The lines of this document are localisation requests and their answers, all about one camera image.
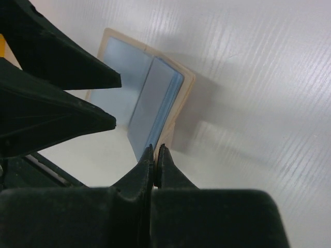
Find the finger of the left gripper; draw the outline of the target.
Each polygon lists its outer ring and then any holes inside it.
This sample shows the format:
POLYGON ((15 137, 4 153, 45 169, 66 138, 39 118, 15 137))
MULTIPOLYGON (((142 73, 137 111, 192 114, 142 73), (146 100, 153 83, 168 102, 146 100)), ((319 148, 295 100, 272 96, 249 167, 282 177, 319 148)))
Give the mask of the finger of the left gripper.
POLYGON ((116 119, 1 58, 1 157, 13 158, 72 138, 113 130, 116 119))
POLYGON ((119 73, 72 41, 30 1, 1 0, 1 34, 23 71, 63 90, 122 85, 119 73))

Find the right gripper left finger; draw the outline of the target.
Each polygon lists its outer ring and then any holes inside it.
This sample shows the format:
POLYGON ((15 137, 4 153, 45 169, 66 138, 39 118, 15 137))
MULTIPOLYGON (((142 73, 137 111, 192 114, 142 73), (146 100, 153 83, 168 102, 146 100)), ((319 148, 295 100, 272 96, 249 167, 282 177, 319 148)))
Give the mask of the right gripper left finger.
POLYGON ((149 146, 118 182, 89 188, 1 160, 1 247, 149 247, 153 165, 149 146))

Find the beige card holder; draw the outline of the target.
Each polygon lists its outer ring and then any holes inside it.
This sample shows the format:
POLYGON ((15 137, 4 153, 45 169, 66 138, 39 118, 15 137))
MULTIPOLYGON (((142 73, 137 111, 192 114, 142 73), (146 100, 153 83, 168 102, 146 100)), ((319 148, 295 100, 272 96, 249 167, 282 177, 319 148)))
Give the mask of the beige card holder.
POLYGON ((86 100, 116 118, 128 153, 139 160, 149 145, 155 154, 162 144, 170 146, 195 74, 111 28, 104 30, 97 57, 120 74, 122 86, 88 90, 86 100))

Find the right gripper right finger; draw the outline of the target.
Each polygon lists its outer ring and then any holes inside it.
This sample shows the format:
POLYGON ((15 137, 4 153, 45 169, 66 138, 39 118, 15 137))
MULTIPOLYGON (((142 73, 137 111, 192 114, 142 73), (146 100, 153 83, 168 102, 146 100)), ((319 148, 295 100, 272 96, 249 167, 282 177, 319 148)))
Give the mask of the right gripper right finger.
POLYGON ((249 189, 199 189, 159 149, 151 247, 289 247, 278 207, 249 189))

